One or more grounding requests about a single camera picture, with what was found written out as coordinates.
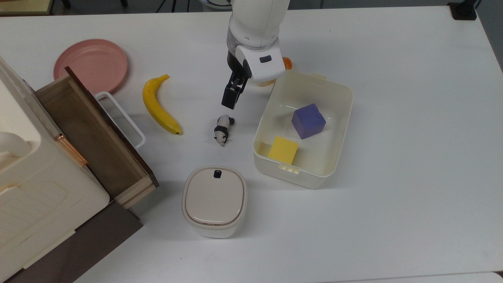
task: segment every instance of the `copper hinge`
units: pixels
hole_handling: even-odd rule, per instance
[[[54,140],[75,160],[84,167],[89,162],[73,147],[63,134],[59,134]]]

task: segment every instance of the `toy panda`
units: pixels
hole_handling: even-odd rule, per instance
[[[223,146],[229,139],[229,127],[234,125],[234,118],[229,115],[222,115],[217,120],[217,126],[213,130],[215,132],[215,139]]]

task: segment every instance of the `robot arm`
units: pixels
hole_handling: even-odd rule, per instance
[[[279,48],[279,26],[290,0],[232,0],[227,33],[227,63],[232,75],[222,105],[234,109],[248,79],[273,80],[285,66]]]

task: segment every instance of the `yellow banana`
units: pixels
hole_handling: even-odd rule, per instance
[[[173,119],[173,117],[171,117],[171,115],[162,108],[155,96],[162,82],[169,78],[170,77],[168,75],[162,75],[159,78],[148,80],[143,87],[143,103],[145,104],[148,112],[157,121],[157,123],[159,123],[159,125],[170,133],[182,134],[180,125],[178,125],[175,119]]]

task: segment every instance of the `yellow cube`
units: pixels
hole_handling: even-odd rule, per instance
[[[298,143],[277,136],[267,157],[291,165],[298,147]]]

